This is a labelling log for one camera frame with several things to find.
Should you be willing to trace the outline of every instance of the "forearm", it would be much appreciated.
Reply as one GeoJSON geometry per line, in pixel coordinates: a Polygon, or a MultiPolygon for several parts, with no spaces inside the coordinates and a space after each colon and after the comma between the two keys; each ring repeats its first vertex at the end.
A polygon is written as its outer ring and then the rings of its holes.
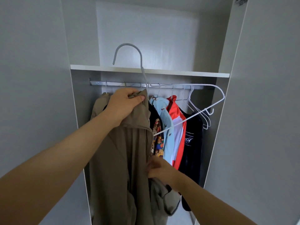
{"type": "Polygon", "coordinates": [[[0,218],[5,224],[38,224],[67,192],[114,127],[101,113],[60,143],[0,179],[0,218]]]}
{"type": "Polygon", "coordinates": [[[180,193],[201,225],[256,225],[249,218],[202,189],[185,175],[180,177],[180,193]]]}

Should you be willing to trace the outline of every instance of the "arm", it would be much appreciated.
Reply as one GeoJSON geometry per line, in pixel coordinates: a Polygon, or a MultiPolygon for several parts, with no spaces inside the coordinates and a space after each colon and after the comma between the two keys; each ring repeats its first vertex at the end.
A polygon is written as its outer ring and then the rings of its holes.
{"type": "Polygon", "coordinates": [[[107,108],[55,146],[0,178],[3,224],[39,224],[67,192],[108,132],[144,100],[132,88],[117,90],[107,108]]]}
{"type": "Polygon", "coordinates": [[[150,158],[148,177],[158,178],[180,192],[201,225],[256,225],[161,158],[150,158]]]}

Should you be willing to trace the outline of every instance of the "light blue jacket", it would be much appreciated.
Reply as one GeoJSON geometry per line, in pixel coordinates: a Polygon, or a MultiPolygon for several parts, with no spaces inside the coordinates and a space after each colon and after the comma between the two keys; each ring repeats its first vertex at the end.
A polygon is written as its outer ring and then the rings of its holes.
{"type": "MultiPolygon", "coordinates": [[[[159,114],[163,122],[163,129],[165,130],[167,128],[174,127],[173,120],[167,111],[167,106],[169,105],[169,101],[163,97],[158,97],[158,95],[155,95],[150,99],[150,103],[157,110],[157,113],[159,114]]],[[[163,133],[164,136],[163,158],[171,165],[172,165],[172,154],[174,151],[174,142],[175,142],[173,131],[174,128],[171,128],[168,131],[163,133]]]]}

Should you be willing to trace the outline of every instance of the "hand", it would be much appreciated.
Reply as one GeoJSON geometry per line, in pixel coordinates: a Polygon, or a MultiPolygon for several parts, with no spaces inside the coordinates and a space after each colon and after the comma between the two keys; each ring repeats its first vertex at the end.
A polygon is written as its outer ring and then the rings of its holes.
{"type": "Polygon", "coordinates": [[[128,95],[138,91],[137,89],[126,87],[115,91],[110,97],[107,108],[104,111],[113,119],[115,127],[119,126],[121,121],[132,112],[133,108],[145,99],[144,96],[128,98],[128,95]]]}
{"type": "Polygon", "coordinates": [[[161,157],[151,156],[147,164],[148,178],[158,178],[165,185],[169,185],[173,190],[180,192],[184,183],[183,173],[172,167],[161,157]]]}

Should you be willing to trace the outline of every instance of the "person's left arm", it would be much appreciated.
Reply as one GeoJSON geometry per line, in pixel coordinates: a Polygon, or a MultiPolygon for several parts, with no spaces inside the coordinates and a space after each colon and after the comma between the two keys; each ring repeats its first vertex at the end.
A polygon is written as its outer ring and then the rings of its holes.
{"type": "Polygon", "coordinates": [[[136,91],[117,90],[97,117],[0,178],[1,223],[39,224],[67,192],[108,132],[144,100],[142,96],[128,98],[136,91]]]}

